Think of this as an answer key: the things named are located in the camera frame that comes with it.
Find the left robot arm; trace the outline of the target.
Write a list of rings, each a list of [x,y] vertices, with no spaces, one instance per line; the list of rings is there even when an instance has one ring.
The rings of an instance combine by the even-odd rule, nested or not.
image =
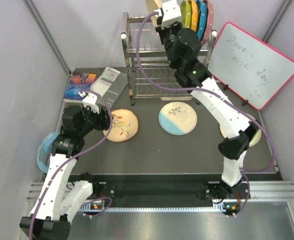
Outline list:
[[[112,112],[101,107],[71,105],[63,110],[62,124],[51,147],[49,168],[40,195],[28,216],[19,226],[30,240],[66,240],[77,212],[87,198],[96,198],[101,191],[94,179],[77,180],[64,195],[70,174],[78,158],[87,153],[84,137],[93,130],[110,132]]]

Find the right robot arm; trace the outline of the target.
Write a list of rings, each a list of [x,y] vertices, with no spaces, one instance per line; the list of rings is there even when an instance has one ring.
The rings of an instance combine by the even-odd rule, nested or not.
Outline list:
[[[218,198],[232,198],[239,191],[243,178],[240,169],[258,128],[233,109],[212,74],[199,61],[202,44],[197,34],[184,28],[179,21],[173,21],[165,28],[161,26],[162,22],[163,18],[157,16],[155,31],[164,46],[170,68],[175,70],[176,81],[200,101],[224,129],[226,136],[218,145],[223,155],[223,171],[215,194]]]

